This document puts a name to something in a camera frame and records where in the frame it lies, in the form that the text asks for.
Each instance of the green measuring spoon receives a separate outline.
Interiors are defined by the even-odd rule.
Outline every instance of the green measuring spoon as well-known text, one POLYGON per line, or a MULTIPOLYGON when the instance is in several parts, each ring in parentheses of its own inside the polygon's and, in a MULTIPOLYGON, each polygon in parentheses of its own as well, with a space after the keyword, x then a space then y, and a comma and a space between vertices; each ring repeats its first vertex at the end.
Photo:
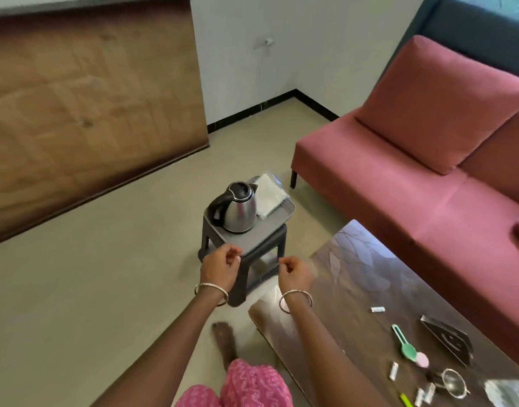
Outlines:
POLYGON ((405 336, 403 335, 403 332, 397 324, 392 324, 392 329, 394 330, 395 335, 401 342, 401 353, 403 353, 403 356, 408 358, 410 361, 416 363, 416 356, 418 355, 416 349, 412 346, 412 344, 410 344, 406 340, 405 336))

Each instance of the white wall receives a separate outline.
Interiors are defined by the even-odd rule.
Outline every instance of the white wall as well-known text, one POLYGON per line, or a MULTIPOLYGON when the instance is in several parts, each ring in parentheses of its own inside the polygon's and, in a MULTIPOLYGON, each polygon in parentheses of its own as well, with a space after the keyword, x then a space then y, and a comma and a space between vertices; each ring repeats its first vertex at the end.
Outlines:
POLYGON ((191 0, 207 123, 295 88, 316 0, 191 0), (253 50, 272 34, 270 51, 253 50))
POLYGON ((423 0, 318 0, 292 81, 338 116, 361 106, 423 0))

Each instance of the sofa leg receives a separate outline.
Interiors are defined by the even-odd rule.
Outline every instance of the sofa leg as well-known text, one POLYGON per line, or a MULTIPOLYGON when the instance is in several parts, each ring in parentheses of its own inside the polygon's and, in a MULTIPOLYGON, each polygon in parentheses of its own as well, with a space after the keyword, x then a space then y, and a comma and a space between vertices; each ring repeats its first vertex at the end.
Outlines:
POLYGON ((297 173, 294 170, 292 170, 291 171, 290 188, 295 188, 296 184, 297 184, 297 173))

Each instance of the bare foot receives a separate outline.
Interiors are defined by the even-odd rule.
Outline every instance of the bare foot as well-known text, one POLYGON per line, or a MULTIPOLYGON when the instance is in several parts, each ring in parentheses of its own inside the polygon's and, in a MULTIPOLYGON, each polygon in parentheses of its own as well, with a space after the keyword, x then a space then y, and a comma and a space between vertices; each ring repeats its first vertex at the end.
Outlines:
POLYGON ((224 369, 227 371, 229 364, 238 358, 233 329, 225 321, 212 323, 212 334, 215 336, 216 345, 224 361, 224 369))

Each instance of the forearm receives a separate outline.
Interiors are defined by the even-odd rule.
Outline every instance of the forearm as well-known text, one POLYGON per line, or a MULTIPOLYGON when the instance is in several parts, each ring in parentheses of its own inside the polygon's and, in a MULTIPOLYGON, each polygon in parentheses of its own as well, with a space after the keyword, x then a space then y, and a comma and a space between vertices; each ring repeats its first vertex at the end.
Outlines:
POLYGON ((320 406, 389 407, 372 383, 346 357, 298 293, 287 296, 320 406))
POLYGON ((221 298, 218 290, 201 288, 182 314, 93 407, 171 405, 199 334, 221 298))

